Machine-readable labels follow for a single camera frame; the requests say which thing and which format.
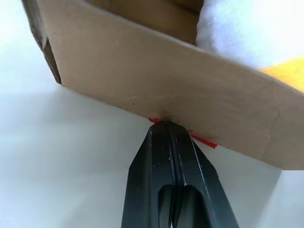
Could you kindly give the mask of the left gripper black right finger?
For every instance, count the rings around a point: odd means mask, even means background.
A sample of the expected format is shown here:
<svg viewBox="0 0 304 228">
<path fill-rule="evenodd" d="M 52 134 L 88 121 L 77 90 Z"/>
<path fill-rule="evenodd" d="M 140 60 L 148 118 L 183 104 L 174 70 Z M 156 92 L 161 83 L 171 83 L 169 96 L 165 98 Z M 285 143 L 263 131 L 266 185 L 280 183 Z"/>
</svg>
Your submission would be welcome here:
<svg viewBox="0 0 304 228">
<path fill-rule="evenodd" d="M 176 175 L 173 228 L 239 228 L 212 163 L 176 123 L 168 123 Z"/>
</svg>

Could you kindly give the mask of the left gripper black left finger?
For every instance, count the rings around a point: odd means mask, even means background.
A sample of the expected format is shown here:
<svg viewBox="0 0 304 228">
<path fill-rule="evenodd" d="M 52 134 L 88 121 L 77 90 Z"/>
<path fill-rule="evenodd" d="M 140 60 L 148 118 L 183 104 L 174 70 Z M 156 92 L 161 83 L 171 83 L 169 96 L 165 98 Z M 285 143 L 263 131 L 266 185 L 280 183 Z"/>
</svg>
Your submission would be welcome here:
<svg viewBox="0 0 304 228">
<path fill-rule="evenodd" d="M 175 182 L 164 122 L 152 125 L 128 170 L 121 228 L 170 228 Z"/>
</svg>

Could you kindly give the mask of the brown cardboard box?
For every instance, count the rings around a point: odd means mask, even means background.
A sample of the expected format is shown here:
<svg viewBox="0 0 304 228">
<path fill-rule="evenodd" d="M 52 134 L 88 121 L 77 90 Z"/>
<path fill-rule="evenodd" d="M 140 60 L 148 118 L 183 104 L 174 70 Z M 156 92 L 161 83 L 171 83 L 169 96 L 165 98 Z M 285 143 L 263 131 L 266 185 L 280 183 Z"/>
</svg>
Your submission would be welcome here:
<svg viewBox="0 0 304 228">
<path fill-rule="evenodd" d="M 55 81 L 283 170 L 304 170 L 304 93 L 98 8 L 21 0 Z"/>
</svg>

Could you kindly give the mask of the red tape strip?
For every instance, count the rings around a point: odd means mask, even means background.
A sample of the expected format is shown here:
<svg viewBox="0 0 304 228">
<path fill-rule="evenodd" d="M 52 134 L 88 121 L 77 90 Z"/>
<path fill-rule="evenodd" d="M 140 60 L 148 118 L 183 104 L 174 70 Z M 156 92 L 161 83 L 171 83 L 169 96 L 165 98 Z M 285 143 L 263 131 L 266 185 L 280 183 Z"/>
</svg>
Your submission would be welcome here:
<svg viewBox="0 0 304 228">
<path fill-rule="evenodd" d="M 157 123 L 157 122 L 160 121 L 160 119 L 157 119 L 157 118 L 148 118 L 148 120 L 149 120 L 150 122 L 152 122 L 153 124 L 155 124 L 155 123 Z M 188 132 L 190 133 L 190 135 L 192 136 L 193 139 L 195 139 L 195 140 L 197 140 L 197 141 L 199 141 L 199 142 L 201 142 L 201 143 L 203 143 L 203 144 L 205 144 L 205 145 L 207 145 L 207 146 L 209 146 L 209 147 L 211 147 L 211 148 L 213 148 L 213 149 L 216 149 L 217 144 L 212 143 L 212 142 L 209 142 L 209 141 L 206 141 L 206 140 L 204 140 L 204 139 L 202 139 L 202 138 L 196 136 L 196 135 L 193 133 L 192 130 L 188 130 Z"/>
</svg>

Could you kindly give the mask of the yellow soft item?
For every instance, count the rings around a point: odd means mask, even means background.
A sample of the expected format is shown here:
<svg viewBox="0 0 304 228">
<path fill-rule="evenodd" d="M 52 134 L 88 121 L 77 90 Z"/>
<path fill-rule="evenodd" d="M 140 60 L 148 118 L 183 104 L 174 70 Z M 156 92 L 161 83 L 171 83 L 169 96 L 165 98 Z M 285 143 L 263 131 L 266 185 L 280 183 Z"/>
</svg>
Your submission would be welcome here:
<svg viewBox="0 0 304 228">
<path fill-rule="evenodd" d="M 275 79 L 281 85 L 273 89 L 275 95 L 286 92 L 287 89 L 304 96 L 304 57 L 264 67 L 259 70 Z"/>
</svg>

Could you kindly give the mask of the white fluffy padding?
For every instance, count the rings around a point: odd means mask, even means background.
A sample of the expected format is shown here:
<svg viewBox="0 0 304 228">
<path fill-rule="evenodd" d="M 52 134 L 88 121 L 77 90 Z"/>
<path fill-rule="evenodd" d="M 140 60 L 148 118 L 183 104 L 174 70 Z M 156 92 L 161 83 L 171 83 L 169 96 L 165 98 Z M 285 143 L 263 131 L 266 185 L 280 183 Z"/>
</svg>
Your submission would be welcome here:
<svg viewBox="0 0 304 228">
<path fill-rule="evenodd" d="M 304 0 L 204 0 L 196 43 L 255 69 L 304 57 Z"/>
</svg>

